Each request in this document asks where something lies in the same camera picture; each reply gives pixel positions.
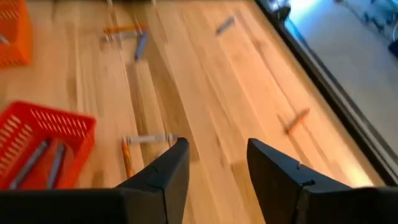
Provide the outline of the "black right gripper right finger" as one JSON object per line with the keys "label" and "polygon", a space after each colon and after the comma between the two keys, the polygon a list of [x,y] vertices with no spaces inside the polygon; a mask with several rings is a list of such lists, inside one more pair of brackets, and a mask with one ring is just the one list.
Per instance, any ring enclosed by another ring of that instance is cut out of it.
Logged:
{"label": "black right gripper right finger", "polygon": [[258,139],[249,174],[266,223],[397,223],[397,188],[352,188]]}

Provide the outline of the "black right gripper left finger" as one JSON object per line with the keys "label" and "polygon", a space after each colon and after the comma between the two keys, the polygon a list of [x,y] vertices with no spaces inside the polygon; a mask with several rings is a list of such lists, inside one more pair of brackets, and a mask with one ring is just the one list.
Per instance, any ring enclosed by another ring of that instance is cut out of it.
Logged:
{"label": "black right gripper left finger", "polygon": [[189,179],[190,144],[179,138],[114,188],[3,190],[1,223],[181,223]]}

